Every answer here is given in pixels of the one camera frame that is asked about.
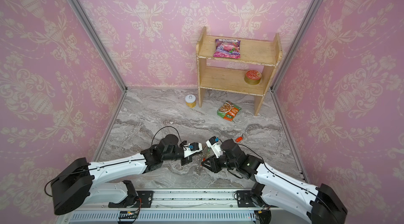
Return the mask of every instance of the floral wallpaper pattern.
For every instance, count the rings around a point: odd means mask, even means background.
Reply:
[[[2,223],[54,223],[45,183],[91,160],[122,92],[66,0],[0,6]]]
[[[276,95],[347,223],[402,223],[404,1],[323,0]]]
[[[80,0],[129,87],[196,86],[195,45],[212,35],[272,40],[286,51],[311,0]],[[212,66],[258,69],[236,62]]]

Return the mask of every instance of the green and orange food package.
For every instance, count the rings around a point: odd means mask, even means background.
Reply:
[[[226,103],[217,110],[217,115],[225,120],[232,121],[240,110],[239,106],[226,100]]]

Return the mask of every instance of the shelf lower tier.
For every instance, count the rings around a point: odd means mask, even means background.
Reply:
[[[202,71],[200,88],[264,96],[267,83],[249,85],[244,81],[245,70],[206,66]]]

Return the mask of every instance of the can with white lid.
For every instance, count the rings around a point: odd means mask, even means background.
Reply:
[[[193,94],[189,94],[185,97],[185,102],[187,103],[187,106],[189,107],[195,107],[196,106],[196,97]]]

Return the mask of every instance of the snack package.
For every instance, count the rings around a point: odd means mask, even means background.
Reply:
[[[233,118],[240,110],[240,107],[226,100],[226,103],[217,110],[217,115],[225,120],[233,121]]]
[[[216,39],[216,58],[240,58],[240,40]]]

